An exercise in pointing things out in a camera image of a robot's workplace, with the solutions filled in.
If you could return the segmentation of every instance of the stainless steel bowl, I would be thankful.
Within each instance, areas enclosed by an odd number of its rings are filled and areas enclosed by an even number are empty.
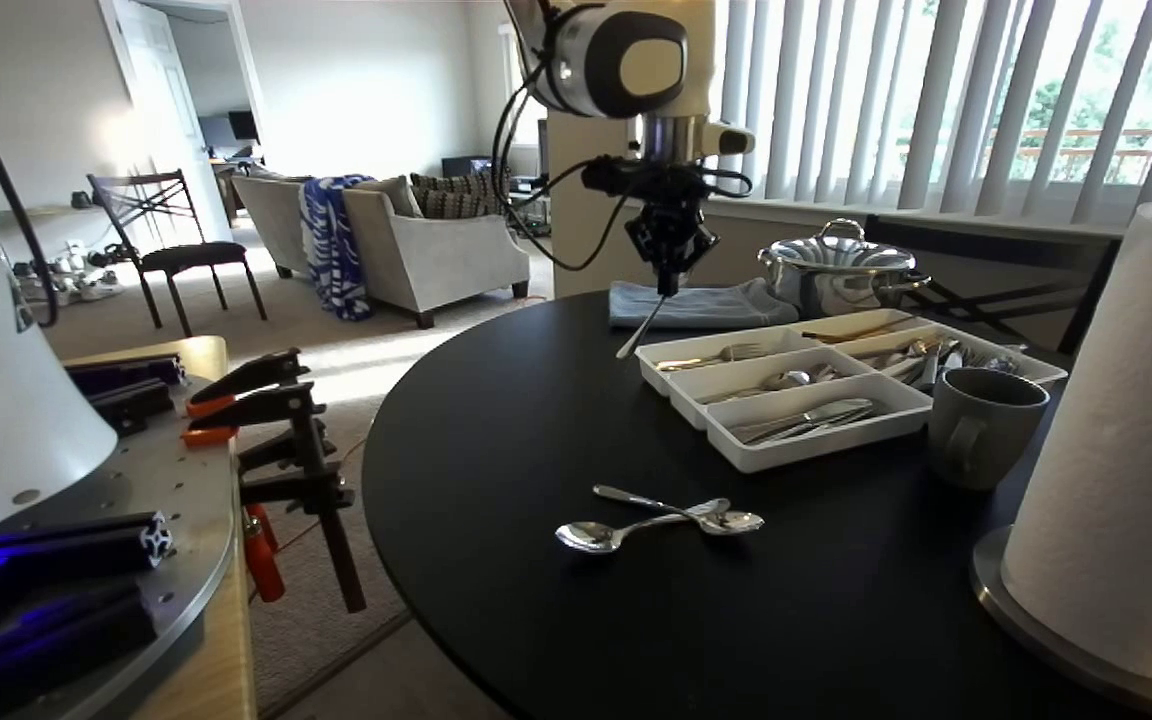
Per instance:
[[[796,303],[805,322],[880,310],[934,280],[913,254],[866,239],[848,218],[819,223],[815,237],[773,239],[757,261],[770,274],[770,293]]]

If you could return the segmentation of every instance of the couch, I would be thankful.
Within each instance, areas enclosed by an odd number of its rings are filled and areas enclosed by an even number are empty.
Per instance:
[[[436,310],[514,290],[529,298],[529,255],[514,244],[506,218],[420,218],[396,185],[362,185],[346,192],[369,298],[433,325]]]
[[[304,175],[277,175],[277,171],[254,168],[254,171],[233,171],[228,182],[242,192],[277,274],[286,280],[307,276],[304,223],[300,223]]]

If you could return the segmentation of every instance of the white container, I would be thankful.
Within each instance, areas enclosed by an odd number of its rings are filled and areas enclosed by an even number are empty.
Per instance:
[[[930,390],[913,390],[886,370],[915,346],[944,350],[949,341],[962,350],[963,365],[1004,370],[1044,390],[1057,390],[1067,376],[1020,350],[893,310],[640,346],[638,357],[640,376],[702,427],[734,470],[765,472],[919,432],[934,411]],[[830,376],[802,390],[777,390],[777,376],[788,370],[830,370]],[[870,395],[876,411],[805,437],[742,440],[746,426],[791,426],[810,408],[840,395]]]

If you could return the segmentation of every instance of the desk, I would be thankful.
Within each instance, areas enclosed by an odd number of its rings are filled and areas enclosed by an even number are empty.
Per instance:
[[[889,440],[742,478],[613,353],[603,298],[479,325],[385,400],[365,464],[377,554],[436,644],[538,720],[1128,716],[994,624],[974,542],[1010,516]],[[633,536],[613,562],[552,542],[615,516],[588,483],[710,492],[761,542]]]

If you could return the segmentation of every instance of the vertical blinds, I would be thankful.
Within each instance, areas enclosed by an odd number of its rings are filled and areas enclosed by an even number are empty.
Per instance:
[[[1152,0],[723,0],[729,162],[765,202],[1128,223]]]

